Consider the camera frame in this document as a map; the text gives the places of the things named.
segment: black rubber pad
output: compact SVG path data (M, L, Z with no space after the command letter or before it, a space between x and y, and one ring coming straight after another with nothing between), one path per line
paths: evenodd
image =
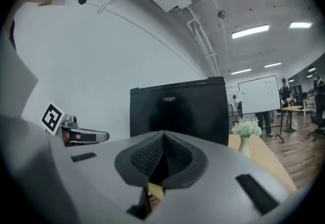
M71 159L75 163L75 162L79 162L79 161L83 161L83 160L93 158L95 156L97 156L95 153L84 153L84 154L80 154L80 155L71 156Z
M250 175L242 174L236 177L249 198L261 214L266 214L276 208L279 203Z

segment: white flowers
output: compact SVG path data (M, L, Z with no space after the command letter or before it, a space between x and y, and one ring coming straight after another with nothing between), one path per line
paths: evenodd
M261 128L257 124L258 120L254 121L240 121L236 123L232 129L234 134L238 134L241 137L249 138L250 135L260 136L262 134Z

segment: white vase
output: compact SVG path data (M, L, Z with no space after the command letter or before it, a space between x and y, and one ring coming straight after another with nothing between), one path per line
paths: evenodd
M249 139L250 138L240 137L240 146L239 146L239 149L238 149L238 151L242 152L248 158L250 158Z

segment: wooden desk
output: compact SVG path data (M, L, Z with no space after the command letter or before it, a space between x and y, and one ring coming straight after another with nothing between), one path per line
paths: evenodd
M288 113L290 114L290 124L289 124L289 128L283 130L284 132L291 134L297 130L292 128L292 122L293 122L293 110L296 109L302 109L303 106L290 106L290 107L286 107L286 108L282 108L283 111L288 111Z
M303 99L303 104L304 104L304 117L306 117L306 105L310 105L310 104L305 104L307 101L311 101L313 104L313 111L316 111L316 103L315 103L315 96L313 97L309 97L306 99Z
M290 106L290 107L282 108L282 110L293 111L293 110L302 109L302 108L303 108L303 106Z
M229 135L228 147L238 150L240 146L240 137L238 135ZM250 137L249 142L250 159L267 170L270 174L281 181L291 192L297 190L294 182L288 175L287 171L280 163L275 154L268 148L258 136ZM163 189L153 183L148 184L149 192L157 199L162 200L165 197Z

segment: white wall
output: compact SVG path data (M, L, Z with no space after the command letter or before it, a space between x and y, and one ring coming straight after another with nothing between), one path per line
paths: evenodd
M18 55L39 79L23 111L38 123L50 100L80 127L129 137L129 90L206 78L187 27L151 0L25 5L15 17Z

